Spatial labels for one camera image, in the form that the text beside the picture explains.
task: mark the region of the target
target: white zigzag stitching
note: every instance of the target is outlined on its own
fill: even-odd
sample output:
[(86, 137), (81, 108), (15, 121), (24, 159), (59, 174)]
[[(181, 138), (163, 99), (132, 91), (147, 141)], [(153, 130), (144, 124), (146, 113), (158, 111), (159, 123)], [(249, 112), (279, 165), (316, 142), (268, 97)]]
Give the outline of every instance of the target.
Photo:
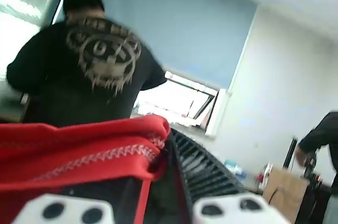
[(79, 158), (75, 161), (71, 161), (67, 163), (66, 165), (63, 165), (59, 168), (56, 168), (52, 171), (47, 172), (46, 174), (43, 174), (37, 178), (34, 178), (31, 180), (32, 182), (41, 181), (50, 179), (52, 177), (59, 176), (61, 173), (67, 172), (69, 170), (73, 170), (77, 167), (81, 167), (84, 164), (90, 164), (97, 161), (106, 161), (111, 160), (113, 158), (120, 158), (121, 156), (127, 156), (127, 155), (143, 155), (145, 156), (150, 162), (155, 158), (155, 153), (148, 147), (144, 145), (129, 145), (129, 146), (123, 146), (118, 148), (113, 148), (104, 152), (99, 152), (96, 154), (91, 154), (84, 156), (82, 158)]
[(151, 143), (157, 146), (159, 149), (163, 149), (165, 146), (165, 140), (162, 139), (160, 136), (156, 135), (155, 133), (151, 133), (148, 136)]

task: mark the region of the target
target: cardboard box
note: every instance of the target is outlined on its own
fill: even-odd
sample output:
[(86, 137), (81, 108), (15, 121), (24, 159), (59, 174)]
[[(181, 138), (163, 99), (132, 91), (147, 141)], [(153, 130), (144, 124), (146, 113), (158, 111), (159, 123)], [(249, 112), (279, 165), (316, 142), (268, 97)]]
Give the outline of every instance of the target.
[(294, 224), (307, 186), (306, 179), (273, 167), (264, 188), (263, 198)]

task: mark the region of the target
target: red bag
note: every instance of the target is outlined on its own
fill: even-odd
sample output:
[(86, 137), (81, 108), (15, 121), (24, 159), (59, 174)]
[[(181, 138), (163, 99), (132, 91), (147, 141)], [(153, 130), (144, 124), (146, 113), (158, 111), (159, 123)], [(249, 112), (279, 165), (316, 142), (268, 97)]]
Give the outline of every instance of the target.
[(159, 116), (62, 128), (0, 124), (1, 223), (10, 223), (27, 200), (66, 185), (134, 176), (148, 181), (148, 190), (165, 171), (164, 160), (148, 168), (169, 133)]

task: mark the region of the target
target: black hair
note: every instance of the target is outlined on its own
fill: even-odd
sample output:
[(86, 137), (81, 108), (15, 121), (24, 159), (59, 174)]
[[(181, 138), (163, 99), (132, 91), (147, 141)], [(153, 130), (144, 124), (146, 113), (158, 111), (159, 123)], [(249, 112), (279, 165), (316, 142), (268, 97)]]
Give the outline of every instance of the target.
[(105, 10), (105, 6), (102, 0), (63, 0), (63, 12), (67, 15), (68, 12), (81, 11), (85, 9), (102, 9)]

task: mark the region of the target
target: man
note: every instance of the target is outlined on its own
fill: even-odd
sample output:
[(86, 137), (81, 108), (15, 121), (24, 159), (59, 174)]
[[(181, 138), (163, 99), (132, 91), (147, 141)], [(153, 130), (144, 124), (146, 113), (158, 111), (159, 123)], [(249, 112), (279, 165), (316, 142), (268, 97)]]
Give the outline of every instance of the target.
[[(304, 166), (307, 154), (322, 146), (328, 145), (332, 164), (338, 171), (338, 112), (327, 114), (320, 124), (310, 131), (299, 143), (295, 156), (300, 166)], [(332, 197), (330, 198), (323, 224), (338, 223), (338, 174), (332, 184)]]
[(130, 30), (106, 19), (101, 0), (64, 0), (66, 21), (43, 29), (7, 67), (16, 90), (38, 96), (31, 123), (57, 127), (129, 118), (140, 90), (164, 71)]

